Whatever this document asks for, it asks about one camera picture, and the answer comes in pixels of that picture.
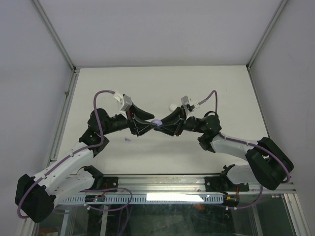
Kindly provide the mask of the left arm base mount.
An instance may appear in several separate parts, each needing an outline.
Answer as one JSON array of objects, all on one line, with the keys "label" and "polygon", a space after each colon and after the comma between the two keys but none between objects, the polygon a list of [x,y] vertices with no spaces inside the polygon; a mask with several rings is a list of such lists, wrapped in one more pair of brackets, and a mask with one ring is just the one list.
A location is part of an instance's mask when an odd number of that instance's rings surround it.
[{"label": "left arm base mount", "polygon": [[85,188],[86,190],[92,190],[92,191],[100,191],[105,193],[105,190],[108,190],[108,192],[117,192],[116,189],[119,186],[119,178],[117,176],[106,176],[103,174],[100,170],[98,170],[96,167],[90,165],[82,167],[79,172],[79,174],[91,174],[92,175],[92,185],[88,188]]}]

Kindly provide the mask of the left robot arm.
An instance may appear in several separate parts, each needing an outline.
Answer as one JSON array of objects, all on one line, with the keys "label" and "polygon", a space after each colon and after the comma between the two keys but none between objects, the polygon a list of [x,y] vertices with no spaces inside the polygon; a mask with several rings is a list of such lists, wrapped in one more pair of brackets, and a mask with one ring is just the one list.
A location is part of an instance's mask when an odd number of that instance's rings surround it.
[{"label": "left robot arm", "polygon": [[102,108],[94,108],[87,130],[64,157],[33,176],[25,174],[19,178],[15,196],[18,217],[39,223],[72,195],[101,189],[103,173],[89,163],[109,143],[105,135],[128,128],[132,117],[150,121],[155,116],[132,103],[114,117]]}]

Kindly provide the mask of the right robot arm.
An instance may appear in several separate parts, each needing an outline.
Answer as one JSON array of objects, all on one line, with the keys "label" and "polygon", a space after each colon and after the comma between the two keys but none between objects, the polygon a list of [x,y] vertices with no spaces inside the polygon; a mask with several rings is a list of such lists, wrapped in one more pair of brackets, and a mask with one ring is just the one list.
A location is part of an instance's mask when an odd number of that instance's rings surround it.
[{"label": "right robot arm", "polygon": [[258,141],[229,137],[221,132],[219,116],[214,111],[202,118],[187,117],[183,107],[178,107],[162,120],[154,120],[155,130],[170,136],[180,136],[183,131],[200,133],[201,148],[212,153],[223,153],[240,158],[246,165],[225,166],[220,174],[220,185],[232,190],[237,184],[257,182],[269,190],[276,190],[290,181],[293,163],[269,137]]}]

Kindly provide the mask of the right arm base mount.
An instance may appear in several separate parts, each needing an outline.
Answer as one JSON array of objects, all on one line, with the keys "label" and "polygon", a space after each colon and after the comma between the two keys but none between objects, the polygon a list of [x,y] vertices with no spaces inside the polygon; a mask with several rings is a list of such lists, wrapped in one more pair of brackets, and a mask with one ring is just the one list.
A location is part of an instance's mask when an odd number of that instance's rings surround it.
[{"label": "right arm base mount", "polygon": [[228,192],[249,192],[249,185],[246,183],[234,184],[227,178],[227,173],[234,167],[235,164],[225,165],[223,171],[218,176],[204,177],[206,192],[220,192],[227,195]]}]

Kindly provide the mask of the purple earbud case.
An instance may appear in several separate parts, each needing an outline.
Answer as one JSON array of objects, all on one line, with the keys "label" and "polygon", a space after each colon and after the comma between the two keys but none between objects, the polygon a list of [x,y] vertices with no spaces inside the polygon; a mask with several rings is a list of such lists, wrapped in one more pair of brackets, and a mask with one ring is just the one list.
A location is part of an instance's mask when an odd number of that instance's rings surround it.
[{"label": "purple earbud case", "polygon": [[156,126],[161,126],[163,125],[163,122],[159,119],[154,119],[151,121],[151,123],[155,124]]}]

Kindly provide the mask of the white earbud case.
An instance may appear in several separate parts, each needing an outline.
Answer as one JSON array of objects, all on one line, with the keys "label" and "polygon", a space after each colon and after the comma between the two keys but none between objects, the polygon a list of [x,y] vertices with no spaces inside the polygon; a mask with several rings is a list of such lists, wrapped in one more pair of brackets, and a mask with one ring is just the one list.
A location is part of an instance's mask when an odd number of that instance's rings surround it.
[{"label": "white earbud case", "polygon": [[177,107],[178,107],[178,105],[176,105],[176,104],[170,104],[169,105],[169,110],[173,112],[173,111],[175,111],[177,109]]}]

